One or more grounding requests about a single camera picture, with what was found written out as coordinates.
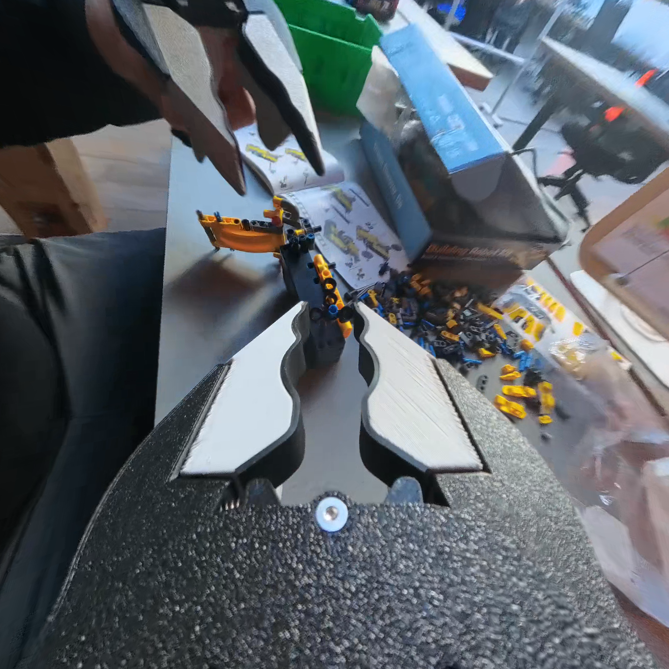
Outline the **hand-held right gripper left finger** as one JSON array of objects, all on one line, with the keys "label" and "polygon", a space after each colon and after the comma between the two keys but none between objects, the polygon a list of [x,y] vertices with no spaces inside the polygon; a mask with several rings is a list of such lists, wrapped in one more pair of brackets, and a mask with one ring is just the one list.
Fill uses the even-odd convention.
[{"label": "hand-held right gripper left finger", "polygon": [[297,471],[305,455],[297,382],[309,333],[308,305],[299,302],[228,361],[181,477],[290,478]]}]

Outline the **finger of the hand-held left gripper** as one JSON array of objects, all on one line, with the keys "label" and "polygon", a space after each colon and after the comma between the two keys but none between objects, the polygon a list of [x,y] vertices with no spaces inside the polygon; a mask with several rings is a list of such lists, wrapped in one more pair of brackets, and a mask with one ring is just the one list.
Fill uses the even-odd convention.
[{"label": "finger of the hand-held left gripper", "polygon": [[166,96],[199,162],[208,159],[239,195],[246,178],[237,140],[215,91],[213,68],[196,28],[161,5],[143,4],[167,68]]},{"label": "finger of the hand-held left gripper", "polygon": [[241,24],[241,64],[264,146],[274,151],[293,136],[309,165],[323,175],[318,126],[297,49],[281,12],[247,12]]}]

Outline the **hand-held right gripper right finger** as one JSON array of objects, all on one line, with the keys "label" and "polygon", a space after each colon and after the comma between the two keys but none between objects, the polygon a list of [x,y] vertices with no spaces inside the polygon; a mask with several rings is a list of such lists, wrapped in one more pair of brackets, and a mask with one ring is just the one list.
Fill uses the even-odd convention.
[{"label": "hand-held right gripper right finger", "polygon": [[423,474],[482,472],[484,462],[436,358],[367,305],[356,305],[355,312],[358,371],[367,384],[365,435]]}]

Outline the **yellow grey brick vehicle model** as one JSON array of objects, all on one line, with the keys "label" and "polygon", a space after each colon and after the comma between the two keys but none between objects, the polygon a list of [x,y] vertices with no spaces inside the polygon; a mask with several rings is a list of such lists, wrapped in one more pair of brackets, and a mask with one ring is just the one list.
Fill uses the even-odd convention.
[{"label": "yellow grey brick vehicle model", "polygon": [[[339,292],[333,270],[321,254],[313,254],[316,233],[321,226],[313,225],[302,216],[286,197],[274,196],[272,206],[263,210],[256,220],[211,215],[196,211],[197,219],[216,250],[230,249],[251,254],[272,254],[280,262],[284,283],[290,295],[311,307],[345,301]],[[305,360],[309,369],[318,369],[339,361],[348,336],[353,331],[351,321],[312,322],[305,344]]]}]

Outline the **person's left forearm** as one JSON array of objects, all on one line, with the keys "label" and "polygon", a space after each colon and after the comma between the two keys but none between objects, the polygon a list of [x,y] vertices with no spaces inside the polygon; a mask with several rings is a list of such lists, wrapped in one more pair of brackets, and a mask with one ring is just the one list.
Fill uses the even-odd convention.
[{"label": "person's left forearm", "polygon": [[1,2],[1,147],[160,118],[96,49],[85,1]]}]

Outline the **grey desk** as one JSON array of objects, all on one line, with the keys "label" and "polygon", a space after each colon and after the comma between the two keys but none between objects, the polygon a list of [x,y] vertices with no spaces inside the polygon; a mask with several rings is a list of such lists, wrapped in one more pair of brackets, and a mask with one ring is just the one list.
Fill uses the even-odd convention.
[{"label": "grey desk", "polygon": [[[223,205],[236,214],[260,213],[270,197],[246,171],[247,195],[239,196],[208,161],[198,163],[193,151],[171,137],[167,195],[163,307],[155,422],[163,419],[216,364],[226,362],[292,307],[278,260],[271,255],[216,252],[202,231],[195,211],[212,212]],[[307,430],[306,455],[297,473],[280,489],[283,499],[303,503],[327,489],[356,502],[376,503],[387,487],[364,467],[358,432],[364,382],[358,373],[358,344],[346,344],[340,363],[325,371],[307,372],[299,392]],[[624,595],[634,594],[646,616],[668,622],[668,590],[660,572],[633,556],[614,491],[578,490],[577,467],[569,461],[571,446],[583,428],[574,413],[552,440],[539,443],[536,424],[521,428],[573,494],[594,537],[598,557]]]}]

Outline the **person's left hand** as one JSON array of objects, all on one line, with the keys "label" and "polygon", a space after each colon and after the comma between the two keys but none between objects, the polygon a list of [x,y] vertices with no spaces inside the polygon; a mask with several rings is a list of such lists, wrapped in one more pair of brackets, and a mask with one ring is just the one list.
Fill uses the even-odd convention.
[{"label": "person's left hand", "polygon": [[[94,45],[111,69],[144,95],[173,130],[189,133],[191,113],[181,114],[168,96],[163,80],[126,41],[116,24],[110,1],[86,1],[86,24]],[[230,127],[237,130],[255,119],[255,104],[241,85],[236,34],[227,29],[197,28],[212,67],[215,96],[225,109]]]}]

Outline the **green plastic bin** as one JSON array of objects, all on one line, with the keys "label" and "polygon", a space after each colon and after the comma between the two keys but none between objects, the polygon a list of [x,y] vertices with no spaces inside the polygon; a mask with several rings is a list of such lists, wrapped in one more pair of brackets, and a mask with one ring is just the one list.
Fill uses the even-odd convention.
[{"label": "green plastic bin", "polygon": [[361,117],[356,104],[382,30],[370,15],[331,1],[277,1],[289,25],[311,102],[340,116]]}]

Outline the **pile of loose building pieces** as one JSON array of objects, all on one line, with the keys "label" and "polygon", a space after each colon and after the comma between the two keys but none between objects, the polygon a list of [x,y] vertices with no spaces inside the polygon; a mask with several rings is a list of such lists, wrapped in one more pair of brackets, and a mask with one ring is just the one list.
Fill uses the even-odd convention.
[{"label": "pile of loose building pieces", "polygon": [[449,363],[519,427],[537,421],[538,437],[553,439],[553,384],[535,346],[513,331],[480,287],[429,280],[392,270],[386,280],[345,294],[365,305],[438,360]]}]

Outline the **clear plastic bag of parts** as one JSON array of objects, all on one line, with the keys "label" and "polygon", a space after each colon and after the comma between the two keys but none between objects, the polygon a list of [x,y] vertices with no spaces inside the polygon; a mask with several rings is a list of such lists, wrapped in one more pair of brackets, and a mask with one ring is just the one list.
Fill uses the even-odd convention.
[{"label": "clear plastic bag of parts", "polygon": [[392,141],[398,141],[406,123],[414,116],[414,105],[379,46],[372,48],[371,67],[356,108],[365,121]]}]

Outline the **yellow black sticker sheet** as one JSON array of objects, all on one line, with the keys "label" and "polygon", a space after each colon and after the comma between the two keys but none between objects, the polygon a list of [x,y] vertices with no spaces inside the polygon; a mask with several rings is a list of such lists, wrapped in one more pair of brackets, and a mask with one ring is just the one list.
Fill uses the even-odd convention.
[{"label": "yellow black sticker sheet", "polygon": [[584,320],[527,274],[516,280],[493,306],[535,342],[545,338],[549,342],[571,339],[588,331]]}]

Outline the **blue cardboard kit box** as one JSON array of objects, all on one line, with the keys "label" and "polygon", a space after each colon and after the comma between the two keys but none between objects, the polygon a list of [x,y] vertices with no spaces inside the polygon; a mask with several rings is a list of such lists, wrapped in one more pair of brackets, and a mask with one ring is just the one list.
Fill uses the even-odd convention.
[{"label": "blue cardboard kit box", "polygon": [[380,38],[414,105],[398,141],[361,141],[409,263],[530,270],[571,224],[414,24]]}]

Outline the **clear bag with red print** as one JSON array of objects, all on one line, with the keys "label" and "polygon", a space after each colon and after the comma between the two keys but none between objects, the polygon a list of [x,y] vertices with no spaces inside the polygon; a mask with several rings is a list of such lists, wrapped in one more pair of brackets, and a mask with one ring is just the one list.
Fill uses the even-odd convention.
[{"label": "clear bag with red print", "polygon": [[578,386],[570,405],[583,430],[567,449],[567,489],[631,525],[642,516],[644,466],[668,456],[668,421],[614,362],[584,363]]}]

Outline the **crumpled clear plastic bag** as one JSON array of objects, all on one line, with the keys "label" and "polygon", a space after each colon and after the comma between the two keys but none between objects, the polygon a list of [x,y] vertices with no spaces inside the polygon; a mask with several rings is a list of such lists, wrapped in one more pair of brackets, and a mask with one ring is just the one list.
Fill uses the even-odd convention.
[{"label": "crumpled clear plastic bag", "polygon": [[612,490],[579,517],[606,579],[668,627],[668,458],[620,464]]}]

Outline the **long wooden table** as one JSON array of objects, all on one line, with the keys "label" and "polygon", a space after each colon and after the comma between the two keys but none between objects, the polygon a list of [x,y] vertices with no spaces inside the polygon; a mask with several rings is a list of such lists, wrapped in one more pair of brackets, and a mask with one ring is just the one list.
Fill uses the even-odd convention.
[{"label": "long wooden table", "polygon": [[646,87],[637,85],[621,71],[590,55],[564,46],[551,38],[541,45],[560,69],[569,86],[560,93],[564,101],[575,101],[580,94],[604,100],[610,106],[622,106],[664,148],[668,148],[668,105]]}]

